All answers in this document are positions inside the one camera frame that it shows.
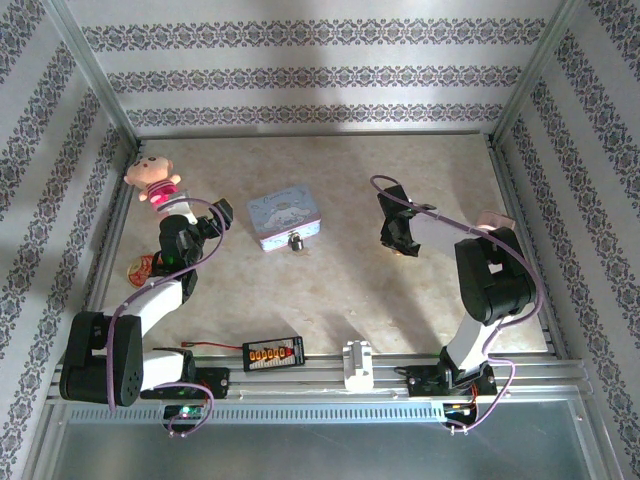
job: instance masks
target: pink doll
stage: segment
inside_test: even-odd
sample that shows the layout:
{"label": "pink doll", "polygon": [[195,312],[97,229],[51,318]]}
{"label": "pink doll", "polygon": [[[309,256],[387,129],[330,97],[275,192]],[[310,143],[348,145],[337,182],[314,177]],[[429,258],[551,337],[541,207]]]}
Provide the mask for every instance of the pink doll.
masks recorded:
{"label": "pink doll", "polygon": [[140,201],[148,198],[157,211],[170,195],[178,192],[176,184],[180,182],[180,175],[171,175],[172,169],[173,162],[168,158],[141,158],[127,169],[124,181],[141,189],[138,194]]}

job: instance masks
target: doll head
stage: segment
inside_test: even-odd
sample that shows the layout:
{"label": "doll head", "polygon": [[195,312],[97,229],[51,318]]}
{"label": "doll head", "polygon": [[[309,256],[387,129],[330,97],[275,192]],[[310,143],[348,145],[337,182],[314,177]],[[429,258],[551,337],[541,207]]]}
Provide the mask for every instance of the doll head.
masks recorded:
{"label": "doll head", "polygon": [[140,189],[146,188],[150,183],[165,180],[171,176],[173,162],[164,157],[144,157],[127,169],[124,181],[129,185],[135,185]]}

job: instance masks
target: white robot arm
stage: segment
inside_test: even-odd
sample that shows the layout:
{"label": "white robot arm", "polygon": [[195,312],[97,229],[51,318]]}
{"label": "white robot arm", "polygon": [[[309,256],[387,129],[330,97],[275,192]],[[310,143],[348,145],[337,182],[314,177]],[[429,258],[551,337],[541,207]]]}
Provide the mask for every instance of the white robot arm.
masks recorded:
{"label": "white robot arm", "polygon": [[[400,185],[385,192],[408,201]],[[436,218],[382,194],[378,194],[378,200],[385,214],[380,238],[384,246],[415,257],[421,249],[435,248],[456,260],[467,312],[455,337],[440,353],[437,380],[451,390],[468,385],[487,366],[488,339],[503,322],[520,314],[534,300],[533,280],[514,257],[489,240],[438,221],[435,207],[421,206]],[[489,234],[521,254],[512,230],[503,227]]]}
{"label": "white robot arm", "polygon": [[[195,365],[190,351],[163,348],[143,352],[142,338],[190,298],[198,277],[195,270],[185,269],[200,260],[207,239],[216,238],[229,228],[233,220],[229,203],[222,199],[214,206],[220,212],[218,218],[199,217],[194,223],[193,215],[187,214],[191,210],[185,209],[160,222],[161,249],[154,256],[152,277],[145,283],[145,286],[153,284],[153,288],[143,287],[135,299],[123,304],[126,309],[115,324],[112,358],[117,405],[131,405],[143,390],[193,381]],[[60,394],[64,399],[107,403],[107,358],[102,351],[116,310],[81,312],[73,319],[60,376]]]}

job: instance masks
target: patterned wallpaper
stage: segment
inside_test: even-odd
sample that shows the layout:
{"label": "patterned wallpaper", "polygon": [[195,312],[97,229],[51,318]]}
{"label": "patterned wallpaper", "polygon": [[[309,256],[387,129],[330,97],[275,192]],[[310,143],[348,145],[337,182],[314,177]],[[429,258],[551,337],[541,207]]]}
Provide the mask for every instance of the patterned wallpaper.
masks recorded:
{"label": "patterned wallpaper", "polygon": [[625,478],[640,478],[639,32],[631,1],[581,7],[503,146]]}
{"label": "patterned wallpaper", "polygon": [[69,6],[138,134],[149,137],[488,133],[558,3]]}
{"label": "patterned wallpaper", "polygon": [[129,152],[41,3],[5,0],[0,12],[0,479],[9,479],[24,468]]}

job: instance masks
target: blue tin box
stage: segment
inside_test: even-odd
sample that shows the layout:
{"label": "blue tin box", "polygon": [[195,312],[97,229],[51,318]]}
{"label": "blue tin box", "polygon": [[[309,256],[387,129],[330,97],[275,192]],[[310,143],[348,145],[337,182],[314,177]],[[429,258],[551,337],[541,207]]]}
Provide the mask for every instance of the blue tin box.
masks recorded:
{"label": "blue tin box", "polygon": [[308,185],[256,198],[247,208],[265,252],[286,246],[295,233],[304,239],[320,231],[320,212]]}

